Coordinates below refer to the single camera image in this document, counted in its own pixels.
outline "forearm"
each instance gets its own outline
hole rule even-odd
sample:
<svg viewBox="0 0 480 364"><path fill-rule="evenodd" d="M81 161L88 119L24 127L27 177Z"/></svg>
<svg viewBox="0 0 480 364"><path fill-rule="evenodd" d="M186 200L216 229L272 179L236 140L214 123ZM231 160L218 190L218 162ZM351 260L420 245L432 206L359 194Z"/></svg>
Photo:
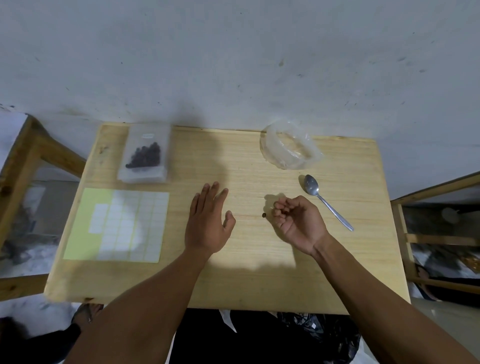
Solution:
<svg viewBox="0 0 480 364"><path fill-rule="evenodd" d="M381 363L478 363L457 341L368 272L335 238L315 246L324 272Z"/></svg>
<svg viewBox="0 0 480 364"><path fill-rule="evenodd" d="M185 250L110 303L65 363L162 363L208 257Z"/></svg>

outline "table top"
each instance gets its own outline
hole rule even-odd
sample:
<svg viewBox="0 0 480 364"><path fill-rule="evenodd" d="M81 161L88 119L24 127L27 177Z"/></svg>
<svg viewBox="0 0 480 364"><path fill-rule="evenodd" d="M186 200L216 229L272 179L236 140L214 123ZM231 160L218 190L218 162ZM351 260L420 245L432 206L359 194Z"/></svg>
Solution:
<svg viewBox="0 0 480 364"><path fill-rule="evenodd" d="M193 195L205 182L229 188L224 211L237 220L226 246L214 254L193 290L189 307L346 314L316 262L283 242L269 212L279 194L307 196L330 233L380 281L409 301L382 162L374 140L312 137L324 158L307 170L281 170L260 151L262 133L174 127L169 182L125 184L117 180L128 124L105 123L95 144L63 232L45 295L53 301L108 303L155 274L183 250ZM314 176L320 193L355 228L346 229L299 184ZM63 259L84 188L169 192L167 222L157 264Z"/></svg>

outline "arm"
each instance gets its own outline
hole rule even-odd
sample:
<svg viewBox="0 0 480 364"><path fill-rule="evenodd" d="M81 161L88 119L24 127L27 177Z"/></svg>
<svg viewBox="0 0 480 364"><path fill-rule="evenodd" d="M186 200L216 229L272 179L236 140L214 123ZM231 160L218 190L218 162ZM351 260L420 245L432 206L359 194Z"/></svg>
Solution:
<svg viewBox="0 0 480 364"><path fill-rule="evenodd" d="M80 335L65 364L165 362L200 272L235 226L230 211L222 224L228 190L217 196L218 188L218 182L211 189L206 184L193 198L183 253L110 303Z"/></svg>
<svg viewBox="0 0 480 364"><path fill-rule="evenodd" d="M273 210L287 241L311 255L381 363L478 363L455 339L381 283L332 237L303 196Z"/></svg>

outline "left hand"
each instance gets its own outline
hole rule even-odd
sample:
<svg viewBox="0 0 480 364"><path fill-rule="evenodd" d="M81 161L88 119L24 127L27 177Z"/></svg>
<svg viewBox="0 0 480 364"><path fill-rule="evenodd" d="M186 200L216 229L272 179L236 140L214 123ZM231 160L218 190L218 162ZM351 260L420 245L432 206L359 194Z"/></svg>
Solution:
<svg viewBox="0 0 480 364"><path fill-rule="evenodd" d="M232 212L227 211L222 224L222 208L228 189L217 195L219 187L218 182L214 182L212 188L206 183L202 192L195 195L185 229L185 248L204 252L206 258L225 246L236 222Z"/></svg>

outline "white wall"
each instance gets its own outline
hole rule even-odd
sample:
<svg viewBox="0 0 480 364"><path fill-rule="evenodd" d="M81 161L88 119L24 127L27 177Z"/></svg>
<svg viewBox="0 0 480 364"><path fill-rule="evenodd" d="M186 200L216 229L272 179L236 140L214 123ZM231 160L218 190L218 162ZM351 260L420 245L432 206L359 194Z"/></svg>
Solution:
<svg viewBox="0 0 480 364"><path fill-rule="evenodd" d="M3 0L0 107L84 155L98 120L287 117L376 138L396 198L480 170L479 18L477 1Z"/></svg>

